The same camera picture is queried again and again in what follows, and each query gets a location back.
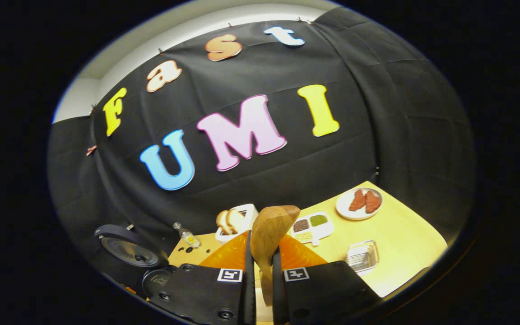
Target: wooden table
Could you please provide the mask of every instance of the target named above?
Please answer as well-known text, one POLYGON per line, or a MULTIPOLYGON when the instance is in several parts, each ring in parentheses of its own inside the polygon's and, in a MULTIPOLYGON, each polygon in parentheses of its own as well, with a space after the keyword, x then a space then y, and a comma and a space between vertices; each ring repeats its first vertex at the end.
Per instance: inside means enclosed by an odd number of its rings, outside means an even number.
MULTIPOLYGON (((372 272, 362 279, 380 296, 384 297, 402 286, 421 269, 430 267, 447 249, 446 241, 421 216, 406 205, 384 192, 382 189, 365 181, 356 187, 370 187, 382 194, 382 207, 371 218, 365 220, 349 220, 336 212, 334 205, 339 195, 301 210, 299 217, 316 212, 325 212, 334 224, 334 232, 320 239, 318 246, 311 243, 305 245, 318 253, 328 262, 344 260, 348 247, 373 239, 378 248, 380 262, 372 272)), ((199 249, 191 253, 178 251, 180 247, 189 245, 180 241, 169 257, 172 265, 183 263, 199 264, 221 246, 214 234, 197 235, 202 242, 199 249)), ((258 266, 255 265, 255 279, 259 279, 258 266)))

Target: blue letter u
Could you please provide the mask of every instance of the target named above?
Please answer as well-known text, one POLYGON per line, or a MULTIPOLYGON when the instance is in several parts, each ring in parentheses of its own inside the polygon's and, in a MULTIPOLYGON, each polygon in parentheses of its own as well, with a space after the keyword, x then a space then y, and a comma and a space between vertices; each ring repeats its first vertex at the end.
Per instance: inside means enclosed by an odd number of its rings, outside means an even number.
POLYGON ((146 164, 157 185, 165 190, 174 191, 188 185, 194 178, 194 163, 182 142, 182 130, 170 132, 162 140, 164 146, 170 147, 172 154, 180 165, 178 175, 170 175, 159 158, 159 146, 154 144, 140 154, 140 161, 146 164))

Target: small glass bottle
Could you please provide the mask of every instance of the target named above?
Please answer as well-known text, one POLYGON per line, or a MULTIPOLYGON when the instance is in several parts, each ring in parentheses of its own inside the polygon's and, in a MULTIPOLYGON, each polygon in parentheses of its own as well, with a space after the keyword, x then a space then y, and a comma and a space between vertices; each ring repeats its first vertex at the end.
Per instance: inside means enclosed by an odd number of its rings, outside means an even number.
POLYGON ((182 225, 179 222, 174 222, 172 227, 180 233, 180 237, 182 237, 184 241, 189 243, 191 247, 200 248, 202 243, 200 243, 200 241, 196 237, 194 237, 190 230, 187 230, 186 228, 182 227, 182 225))

